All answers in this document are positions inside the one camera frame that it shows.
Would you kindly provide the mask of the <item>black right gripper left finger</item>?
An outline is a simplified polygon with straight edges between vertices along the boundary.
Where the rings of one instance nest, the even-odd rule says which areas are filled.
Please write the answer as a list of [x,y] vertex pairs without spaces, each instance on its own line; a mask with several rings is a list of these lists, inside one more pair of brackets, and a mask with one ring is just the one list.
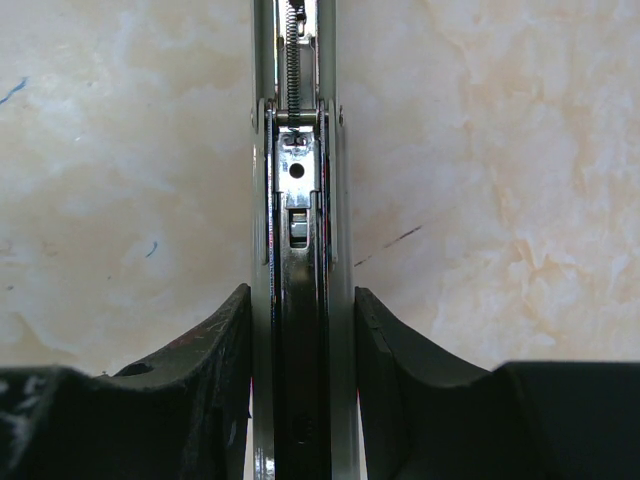
[[5,479],[239,479],[249,418],[251,295],[115,375],[1,372]]

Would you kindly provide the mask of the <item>large black chrome stapler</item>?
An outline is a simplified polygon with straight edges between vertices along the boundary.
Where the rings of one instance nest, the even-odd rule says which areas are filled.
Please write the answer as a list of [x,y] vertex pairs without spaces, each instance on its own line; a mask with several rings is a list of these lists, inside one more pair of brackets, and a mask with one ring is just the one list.
[[251,5],[258,479],[361,473],[349,163],[333,1]]

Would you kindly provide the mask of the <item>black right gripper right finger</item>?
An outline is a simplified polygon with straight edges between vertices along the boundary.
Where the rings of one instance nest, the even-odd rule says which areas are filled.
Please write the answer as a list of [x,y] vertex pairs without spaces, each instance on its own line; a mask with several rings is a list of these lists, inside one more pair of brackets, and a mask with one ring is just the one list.
[[518,361],[485,370],[355,292],[372,479],[635,479],[639,366]]

